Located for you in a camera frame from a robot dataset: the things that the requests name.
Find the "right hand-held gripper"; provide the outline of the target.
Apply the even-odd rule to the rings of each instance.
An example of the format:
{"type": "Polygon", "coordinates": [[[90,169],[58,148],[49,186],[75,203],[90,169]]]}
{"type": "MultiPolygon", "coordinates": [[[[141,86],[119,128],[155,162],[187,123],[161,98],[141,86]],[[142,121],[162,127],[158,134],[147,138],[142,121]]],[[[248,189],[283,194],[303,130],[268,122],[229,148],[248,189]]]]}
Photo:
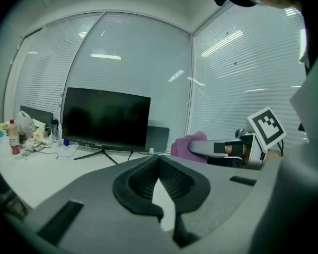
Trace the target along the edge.
{"type": "Polygon", "coordinates": [[[238,129],[235,132],[237,139],[232,140],[208,140],[208,141],[191,141],[188,149],[191,153],[207,156],[207,164],[214,166],[243,168],[259,170],[264,165],[268,151],[277,146],[279,154],[284,155],[284,141],[287,135],[281,122],[276,117],[270,107],[250,115],[246,119],[244,129],[238,129]],[[243,148],[244,143],[250,148],[250,153],[241,158],[242,153],[238,156],[234,153],[235,146],[243,148]],[[228,154],[226,146],[232,147],[232,152],[228,154]]]}

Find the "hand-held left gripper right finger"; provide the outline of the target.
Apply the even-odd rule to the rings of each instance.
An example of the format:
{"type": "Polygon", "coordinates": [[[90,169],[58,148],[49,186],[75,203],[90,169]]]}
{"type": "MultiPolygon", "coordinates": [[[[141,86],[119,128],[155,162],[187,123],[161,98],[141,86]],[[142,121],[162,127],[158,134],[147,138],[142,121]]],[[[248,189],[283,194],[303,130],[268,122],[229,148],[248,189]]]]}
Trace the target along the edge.
{"type": "Polygon", "coordinates": [[[175,205],[173,240],[188,246],[229,219],[252,191],[259,171],[158,158],[159,179],[175,205]]]}

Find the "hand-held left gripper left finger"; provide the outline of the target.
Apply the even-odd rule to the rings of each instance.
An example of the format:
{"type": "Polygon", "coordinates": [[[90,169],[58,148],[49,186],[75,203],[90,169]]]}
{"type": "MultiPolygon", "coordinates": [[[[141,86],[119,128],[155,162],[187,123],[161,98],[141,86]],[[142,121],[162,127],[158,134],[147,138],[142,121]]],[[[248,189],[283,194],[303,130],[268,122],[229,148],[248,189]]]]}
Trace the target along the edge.
{"type": "Polygon", "coordinates": [[[158,157],[87,173],[41,203],[24,221],[6,215],[36,253],[176,253],[153,204],[158,157]]]}

